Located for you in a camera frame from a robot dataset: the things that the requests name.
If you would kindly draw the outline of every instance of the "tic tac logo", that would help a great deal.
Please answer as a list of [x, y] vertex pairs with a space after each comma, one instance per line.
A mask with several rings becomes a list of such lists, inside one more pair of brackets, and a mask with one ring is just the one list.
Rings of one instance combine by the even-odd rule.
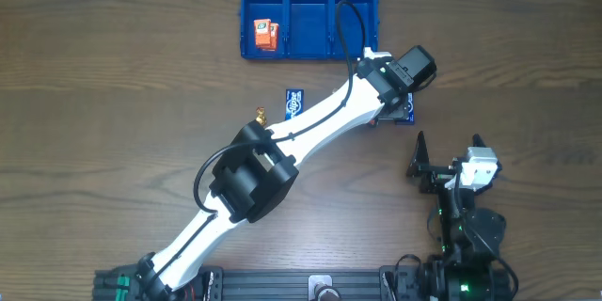
[[285, 119], [292, 119], [303, 113], [303, 89], [287, 89]]

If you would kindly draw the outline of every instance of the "robotic arm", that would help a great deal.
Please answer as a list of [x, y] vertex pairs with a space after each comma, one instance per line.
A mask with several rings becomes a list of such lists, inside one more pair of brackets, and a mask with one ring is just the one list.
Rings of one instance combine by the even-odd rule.
[[[421, 46], [399, 60], [366, 48], [353, 78], [304, 114], [267, 129], [257, 121], [249, 122], [232, 141], [248, 146], [224, 153], [214, 166], [214, 181], [204, 202], [214, 213], [198, 212], [171, 245], [139, 261], [137, 279], [146, 299], [169, 300], [197, 276], [204, 260], [231, 230], [260, 220], [278, 206], [298, 168], [314, 152], [347, 130], [398, 109], [404, 97], [435, 71], [433, 58]], [[287, 139], [335, 110], [349, 86], [349, 98], [335, 115]], [[258, 156], [266, 157], [272, 167], [265, 168]]]

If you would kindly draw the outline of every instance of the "wood grain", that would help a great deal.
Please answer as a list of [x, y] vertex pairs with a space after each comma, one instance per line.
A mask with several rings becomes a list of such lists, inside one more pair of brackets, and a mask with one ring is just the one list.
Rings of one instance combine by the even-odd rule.
[[[239, 57], [240, 0], [0, 0], [0, 294], [90, 298], [95, 269], [166, 246], [197, 167], [287, 87], [319, 102], [337, 62]], [[380, 49], [422, 44], [439, 77], [414, 127], [358, 128], [315, 154], [282, 205], [211, 257], [226, 268], [374, 268], [437, 252], [434, 197], [403, 173], [474, 133], [504, 171], [478, 199], [508, 220], [518, 299], [602, 288], [602, 0], [381, 0]]]

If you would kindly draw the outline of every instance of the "wooden table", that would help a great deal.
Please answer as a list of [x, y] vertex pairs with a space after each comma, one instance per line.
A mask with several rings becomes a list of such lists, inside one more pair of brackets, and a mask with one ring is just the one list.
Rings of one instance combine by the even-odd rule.
[[[197, 211], [200, 164], [284, 90], [312, 105], [340, 62], [249, 62], [240, 0], [0, 0], [0, 293], [87, 300]], [[226, 268], [375, 268], [440, 248], [434, 196], [404, 177], [418, 131], [436, 164], [474, 133], [504, 170], [478, 205], [506, 216], [518, 299], [602, 284], [602, 0], [381, 0], [380, 50], [440, 69], [416, 125], [357, 128], [312, 156], [285, 201], [212, 255]], [[210, 176], [203, 181], [209, 183]]]

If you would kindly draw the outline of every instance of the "blue tray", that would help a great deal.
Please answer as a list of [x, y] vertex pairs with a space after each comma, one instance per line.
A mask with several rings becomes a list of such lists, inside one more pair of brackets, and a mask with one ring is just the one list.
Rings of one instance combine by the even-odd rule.
[[[248, 59], [344, 59], [335, 26], [340, 0], [241, 0], [241, 56]], [[366, 46], [378, 50], [378, 0], [354, 3], [366, 25]], [[274, 52], [255, 47], [253, 21], [270, 19], [279, 24]], [[358, 57], [361, 29], [349, 7], [341, 9], [341, 27], [353, 57]]]

